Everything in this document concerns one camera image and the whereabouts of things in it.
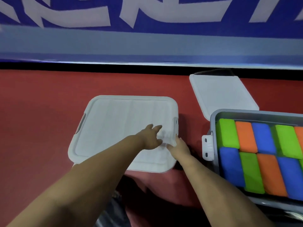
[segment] blue block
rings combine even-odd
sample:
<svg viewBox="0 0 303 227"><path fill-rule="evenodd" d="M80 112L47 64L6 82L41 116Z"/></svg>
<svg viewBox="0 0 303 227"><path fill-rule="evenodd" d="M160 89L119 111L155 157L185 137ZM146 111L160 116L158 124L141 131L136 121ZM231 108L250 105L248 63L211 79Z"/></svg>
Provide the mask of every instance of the blue block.
<svg viewBox="0 0 303 227"><path fill-rule="evenodd" d="M237 148L221 147L219 149L224 178L238 187L245 187L244 173Z"/></svg>
<svg viewBox="0 0 303 227"><path fill-rule="evenodd" d="M277 154L274 139L271 135L270 127L265 123L252 123L252 130L258 148L258 152L262 154Z"/></svg>
<svg viewBox="0 0 303 227"><path fill-rule="evenodd" d="M282 178L291 199L303 201L303 171L298 159L277 157Z"/></svg>

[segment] forearm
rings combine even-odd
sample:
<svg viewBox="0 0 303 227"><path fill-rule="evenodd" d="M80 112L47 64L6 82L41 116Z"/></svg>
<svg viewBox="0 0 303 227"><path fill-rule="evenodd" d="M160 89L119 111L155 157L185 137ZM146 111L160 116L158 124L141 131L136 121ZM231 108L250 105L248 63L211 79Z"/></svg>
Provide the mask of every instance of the forearm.
<svg viewBox="0 0 303 227"><path fill-rule="evenodd" d="M124 172L143 149L138 136L119 143L74 166L55 184L36 198L9 225L15 226L93 226L105 209ZM62 214L69 214L64 221Z"/></svg>
<svg viewBox="0 0 303 227"><path fill-rule="evenodd" d="M192 156L179 161L210 221L216 226L273 226L240 190Z"/></svg>

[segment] red tablecloth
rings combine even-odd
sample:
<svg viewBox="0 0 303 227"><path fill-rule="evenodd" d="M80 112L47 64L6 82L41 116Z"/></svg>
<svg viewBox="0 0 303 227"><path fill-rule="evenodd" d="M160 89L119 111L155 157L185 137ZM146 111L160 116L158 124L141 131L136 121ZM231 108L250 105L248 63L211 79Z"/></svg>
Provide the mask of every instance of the red tablecloth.
<svg viewBox="0 0 303 227"><path fill-rule="evenodd" d="M260 110L303 114L302 81L242 79ZM169 96L179 107L179 134L197 152L209 130L188 76L0 70L0 226L8 224L72 166L67 149L97 95ZM141 188L184 206L199 206L183 171L127 172Z"/></svg>

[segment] orange sponge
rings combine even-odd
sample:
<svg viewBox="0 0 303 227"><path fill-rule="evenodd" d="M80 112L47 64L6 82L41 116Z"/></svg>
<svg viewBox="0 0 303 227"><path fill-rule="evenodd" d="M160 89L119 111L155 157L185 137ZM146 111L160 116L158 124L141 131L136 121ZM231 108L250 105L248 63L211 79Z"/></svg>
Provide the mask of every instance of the orange sponge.
<svg viewBox="0 0 303 227"><path fill-rule="evenodd" d="M264 189L268 194L287 197L278 161L274 155L257 154Z"/></svg>
<svg viewBox="0 0 303 227"><path fill-rule="evenodd" d="M297 138L299 140L302 152L303 152L303 127L295 126L294 131L296 132Z"/></svg>
<svg viewBox="0 0 303 227"><path fill-rule="evenodd" d="M255 141L252 124L250 122L236 122L236 128L241 152L257 153L258 148Z"/></svg>

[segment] person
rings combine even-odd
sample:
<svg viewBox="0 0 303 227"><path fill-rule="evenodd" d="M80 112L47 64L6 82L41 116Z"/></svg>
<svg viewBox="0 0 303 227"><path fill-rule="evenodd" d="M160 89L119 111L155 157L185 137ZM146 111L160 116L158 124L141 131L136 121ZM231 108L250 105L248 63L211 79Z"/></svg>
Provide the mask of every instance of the person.
<svg viewBox="0 0 303 227"><path fill-rule="evenodd" d="M162 144L157 139L161 128L150 124L74 166L8 227L94 226L136 155ZM177 136L176 143L167 149L183 167L212 227L274 226L240 190L194 158Z"/></svg>

